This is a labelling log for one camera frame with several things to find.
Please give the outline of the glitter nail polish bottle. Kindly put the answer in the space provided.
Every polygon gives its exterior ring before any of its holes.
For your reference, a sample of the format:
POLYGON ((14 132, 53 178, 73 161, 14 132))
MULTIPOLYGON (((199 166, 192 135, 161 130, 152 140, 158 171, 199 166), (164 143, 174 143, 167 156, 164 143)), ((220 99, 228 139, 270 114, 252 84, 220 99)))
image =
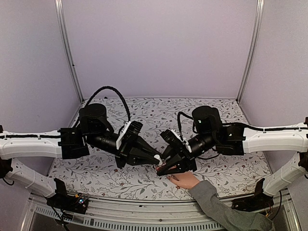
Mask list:
POLYGON ((160 164, 160 165, 156 165, 156 166, 155 166, 155 170, 156 170, 156 171, 160 171, 161 169, 164 168, 165 165, 166 165, 166 163, 162 163, 162 164, 160 164))

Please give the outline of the slotted metal front rail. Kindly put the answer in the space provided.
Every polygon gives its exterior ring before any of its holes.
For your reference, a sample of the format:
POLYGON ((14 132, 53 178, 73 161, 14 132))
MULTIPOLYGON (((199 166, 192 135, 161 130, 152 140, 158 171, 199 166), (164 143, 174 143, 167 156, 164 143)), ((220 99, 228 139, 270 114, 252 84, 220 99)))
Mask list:
MULTIPOLYGON (((60 210, 53 211, 43 197, 31 193, 22 231, 62 231, 60 210)), ((85 214, 68 212, 71 231, 222 231, 196 202, 144 201, 91 196, 85 214)))

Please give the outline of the right aluminium frame post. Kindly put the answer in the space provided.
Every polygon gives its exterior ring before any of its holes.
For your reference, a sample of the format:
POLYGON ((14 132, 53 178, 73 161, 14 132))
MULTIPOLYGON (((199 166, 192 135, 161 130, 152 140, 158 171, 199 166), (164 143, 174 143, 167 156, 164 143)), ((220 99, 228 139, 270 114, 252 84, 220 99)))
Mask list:
POLYGON ((252 68, 253 59, 254 59, 254 55, 255 55, 255 51, 257 47, 258 36, 260 33, 261 24, 262 24, 264 2, 265 2, 264 0, 257 0, 256 13, 255 13, 250 47, 248 50, 248 56, 247 56, 246 63, 244 66, 244 72, 243 72, 240 88, 239 88, 237 98, 236 98, 236 101, 238 102, 238 104, 240 104, 241 101, 243 100, 244 92, 245 92, 245 89, 248 83, 248 78, 250 75, 250 71, 252 68))

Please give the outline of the aluminium frame post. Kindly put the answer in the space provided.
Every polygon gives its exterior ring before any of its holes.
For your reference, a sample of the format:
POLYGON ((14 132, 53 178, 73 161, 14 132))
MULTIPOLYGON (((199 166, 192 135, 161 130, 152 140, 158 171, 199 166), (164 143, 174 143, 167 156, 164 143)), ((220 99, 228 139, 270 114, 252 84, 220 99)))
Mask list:
POLYGON ((82 94, 81 86, 80 86, 80 83, 77 77, 75 63, 74 63, 74 59, 73 59, 73 55, 72 55, 71 47, 69 43, 69 37, 68 37, 68 32, 67 32, 65 17, 64 17, 63 1, 55 0, 54 3, 55 3, 57 20, 58 20, 60 34, 61 34, 63 45, 64 45, 64 52, 65 52, 66 59, 68 62, 70 75, 71 75, 72 82, 73 82, 73 85, 74 85, 74 88, 77 94, 77 98, 82 103, 84 102, 84 96, 82 94))
POLYGON ((254 55, 255 55, 255 51, 257 47, 258 36, 260 33, 261 24, 262 24, 264 2, 265 2, 264 0, 257 0, 256 13, 255 13, 250 47, 248 50, 248 56, 247 56, 246 63, 244 66, 244 72, 243 72, 240 88, 239 88, 237 98, 236 98, 236 101, 238 102, 238 104, 240 104, 241 101, 243 100, 244 92, 245 92, 245 89, 248 83, 248 78, 250 75, 250 71, 252 68, 253 59, 254 59, 254 55))

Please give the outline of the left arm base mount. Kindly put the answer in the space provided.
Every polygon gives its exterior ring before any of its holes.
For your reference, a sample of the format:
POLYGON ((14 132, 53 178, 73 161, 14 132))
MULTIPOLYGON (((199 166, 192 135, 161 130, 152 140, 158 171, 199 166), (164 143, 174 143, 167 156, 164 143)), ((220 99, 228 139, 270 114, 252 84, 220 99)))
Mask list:
POLYGON ((68 195, 65 183, 55 178, 55 195, 47 198, 47 205, 60 210, 70 211, 79 214, 86 214, 89 198, 85 194, 77 193, 68 195))

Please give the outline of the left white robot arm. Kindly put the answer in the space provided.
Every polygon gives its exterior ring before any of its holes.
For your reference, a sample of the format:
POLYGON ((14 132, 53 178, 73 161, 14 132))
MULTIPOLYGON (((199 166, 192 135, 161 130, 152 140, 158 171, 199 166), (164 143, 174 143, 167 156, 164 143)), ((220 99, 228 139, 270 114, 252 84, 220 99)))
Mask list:
POLYGON ((128 121, 120 133, 115 133, 107 120, 106 107, 93 103, 80 109, 79 125, 45 133, 12 133, 0 131, 0 177, 19 181, 61 208, 71 205, 65 183, 49 180, 36 171, 23 166, 19 157, 52 157, 77 159, 90 154, 89 147, 115 156, 118 168, 126 164, 139 166, 159 165, 161 154, 139 136, 142 123, 128 121))

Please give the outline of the person's bare hand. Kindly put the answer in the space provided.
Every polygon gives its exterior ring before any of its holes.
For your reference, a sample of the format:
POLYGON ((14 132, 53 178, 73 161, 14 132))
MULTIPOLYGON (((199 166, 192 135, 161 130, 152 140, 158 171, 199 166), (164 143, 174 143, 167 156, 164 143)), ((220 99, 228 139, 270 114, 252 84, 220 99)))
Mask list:
POLYGON ((167 176, 167 179, 177 187, 184 189, 192 189, 200 182, 191 172, 172 174, 167 176))

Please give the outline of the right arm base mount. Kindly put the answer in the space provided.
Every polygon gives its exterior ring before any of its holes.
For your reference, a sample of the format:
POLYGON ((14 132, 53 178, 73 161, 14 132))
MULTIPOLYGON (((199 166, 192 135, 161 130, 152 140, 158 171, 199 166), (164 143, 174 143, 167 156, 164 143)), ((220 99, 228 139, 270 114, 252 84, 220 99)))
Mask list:
POLYGON ((262 178, 257 182, 254 194, 252 196, 232 200, 232 209, 252 212, 273 206, 273 196, 264 194, 264 190, 262 188, 264 181, 265 179, 262 178))

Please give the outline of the floral patterned table mat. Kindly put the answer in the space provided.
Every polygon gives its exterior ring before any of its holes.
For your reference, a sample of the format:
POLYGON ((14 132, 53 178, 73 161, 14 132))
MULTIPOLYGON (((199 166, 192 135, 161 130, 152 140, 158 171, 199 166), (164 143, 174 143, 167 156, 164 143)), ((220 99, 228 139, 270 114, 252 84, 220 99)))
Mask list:
MULTIPOLYGON (((238 103, 222 99, 190 98, 128 98, 127 104, 133 121, 143 124, 141 137, 159 152, 167 146, 161 138, 162 131, 177 130, 177 114, 191 115, 198 106, 208 105, 219 110, 224 123, 247 120, 238 103)), ((182 117, 182 133, 187 139, 193 137, 192 121, 182 117)), ((243 156, 217 155, 212 150, 198 159, 194 175, 199 180, 212 183, 218 196, 232 197, 250 194, 259 179, 271 173, 262 152, 243 156)), ((49 171, 50 178, 62 180, 72 193, 86 193, 133 200, 180 201, 190 200, 188 191, 177 187, 166 177, 159 177, 152 165, 117 167, 112 154, 90 148, 86 157, 73 160, 55 159, 49 171)))

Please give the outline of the left aluminium frame post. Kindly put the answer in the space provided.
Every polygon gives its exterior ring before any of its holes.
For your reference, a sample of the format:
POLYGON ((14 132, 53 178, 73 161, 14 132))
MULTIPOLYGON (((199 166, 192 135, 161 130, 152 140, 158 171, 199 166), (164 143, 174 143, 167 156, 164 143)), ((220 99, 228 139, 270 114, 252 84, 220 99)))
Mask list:
POLYGON ((65 17, 64 17, 63 1, 55 0, 54 3, 55 3, 57 20, 58 20, 60 34, 61 34, 63 45, 64 45, 64 52, 65 52, 66 59, 68 62, 70 75, 71 75, 72 82, 73 82, 73 85, 74 85, 74 88, 77 94, 77 98, 82 103, 84 102, 84 96, 82 94, 81 86, 80 86, 80 83, 77 77, 75 63, 74 63, 74 59, 73 59, 73 55, 72 55, 71 47, 69 43, 69 37, 68 37, 68 32, 67 32, 65 17))

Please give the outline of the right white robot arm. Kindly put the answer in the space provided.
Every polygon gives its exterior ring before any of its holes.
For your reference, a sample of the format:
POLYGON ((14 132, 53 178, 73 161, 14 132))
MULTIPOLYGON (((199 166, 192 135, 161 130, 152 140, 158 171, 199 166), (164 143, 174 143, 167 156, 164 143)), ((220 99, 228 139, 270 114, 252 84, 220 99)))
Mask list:
POLYGON ((259 180, 249 206, 259 210, 279 190, 308 172, 308 123, 286 127, 253 127, 244 123, 223 123, 217 108, 200 106, 192 112, 196 135, 190 140, 174 130, 161 137, 168 143, 157 171, 159 176, 196 171, 196 158, 214 148, 221 155, 243 155, 262 151, 295 151, 284 166, 259 180))

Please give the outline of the grey sleeved forearm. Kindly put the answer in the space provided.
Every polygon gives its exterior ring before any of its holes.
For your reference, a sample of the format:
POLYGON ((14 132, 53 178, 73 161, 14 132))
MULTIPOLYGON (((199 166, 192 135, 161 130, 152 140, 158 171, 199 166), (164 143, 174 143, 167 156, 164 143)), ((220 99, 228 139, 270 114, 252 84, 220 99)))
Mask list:
POLYGON ((274 231, 274 223, 260 213, 234 210, 217 197, 216 188, 207 180, 189 189, 202 211, 228 231, 274 231))

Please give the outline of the white nail polish cap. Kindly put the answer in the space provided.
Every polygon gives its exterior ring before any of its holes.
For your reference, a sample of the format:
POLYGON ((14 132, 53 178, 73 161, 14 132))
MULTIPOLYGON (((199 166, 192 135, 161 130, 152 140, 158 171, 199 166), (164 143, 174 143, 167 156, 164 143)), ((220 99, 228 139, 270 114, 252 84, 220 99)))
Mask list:
POLYGON ((154 158, 157 159, 157 160, 159 161, 158 164, 157 164, 158 166, 161 166, 161 165, 163 164, 163 161, 162 161, 160 155, 156 154, 156 155, 154 156, 154 158))

